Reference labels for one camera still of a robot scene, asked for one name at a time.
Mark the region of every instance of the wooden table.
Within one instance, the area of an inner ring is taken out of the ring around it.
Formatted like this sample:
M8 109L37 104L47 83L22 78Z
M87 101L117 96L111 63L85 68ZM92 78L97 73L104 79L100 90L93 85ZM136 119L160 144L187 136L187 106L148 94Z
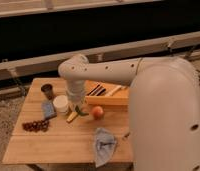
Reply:
M42 163L93 163L93 139L97 127L104 127L117 138L116 151L110 160L112 163L132 162L129 140L122 137L128 132L127 106L104 106L105 117L93 120L89 115L77 117L71 124L67 116L58 116L50 120L47 132L26 132L23 122L43 119L41 103L46 99L40 87L50 83L55 95L65 93L65 81L61 78L36 78L19 114L17 123L9 141L3 164L27 164L39 169L34 164Z

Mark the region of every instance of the wooden block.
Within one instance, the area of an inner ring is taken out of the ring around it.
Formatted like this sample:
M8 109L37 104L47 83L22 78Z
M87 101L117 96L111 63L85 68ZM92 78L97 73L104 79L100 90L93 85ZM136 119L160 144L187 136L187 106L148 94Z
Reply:
M106 93L114 89L117 85L87 81L86 82L86 92L90 92L98 84L106 88ZM91 105L128 105L128 88L117 91L113 96L86 96L85 101L87 104Z

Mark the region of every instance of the floor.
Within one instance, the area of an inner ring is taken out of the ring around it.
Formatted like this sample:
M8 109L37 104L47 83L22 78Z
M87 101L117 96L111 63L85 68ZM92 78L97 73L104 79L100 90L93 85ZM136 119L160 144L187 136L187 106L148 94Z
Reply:
M196 69L200 70L200 60L192 62ZM2 165L1 161L6 150L11 132L16 123L19 111L21 109L24 98L16 98L11 100L0 101L0 171L31 171L24 165L10 166ZM47 171L90 171L96 170L93 165L75 164L75 165L40 165ZM128 165L106 165L98 171L126 171Z

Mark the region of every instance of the table leg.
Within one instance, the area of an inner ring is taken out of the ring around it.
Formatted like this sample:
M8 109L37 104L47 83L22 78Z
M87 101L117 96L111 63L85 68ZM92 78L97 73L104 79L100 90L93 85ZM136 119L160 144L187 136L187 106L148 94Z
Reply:
M33 169L34 171L44 171L42 168L40 168L39 166L37 166L36 164L27 164L27 166L31 169Z

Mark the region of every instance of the gray towel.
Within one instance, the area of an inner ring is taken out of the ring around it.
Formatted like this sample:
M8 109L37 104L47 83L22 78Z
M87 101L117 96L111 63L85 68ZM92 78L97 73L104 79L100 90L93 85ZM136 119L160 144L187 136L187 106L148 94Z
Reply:
M94 139L95 165L100 167L106 164L112 157L117 141L109 131L97 128Z

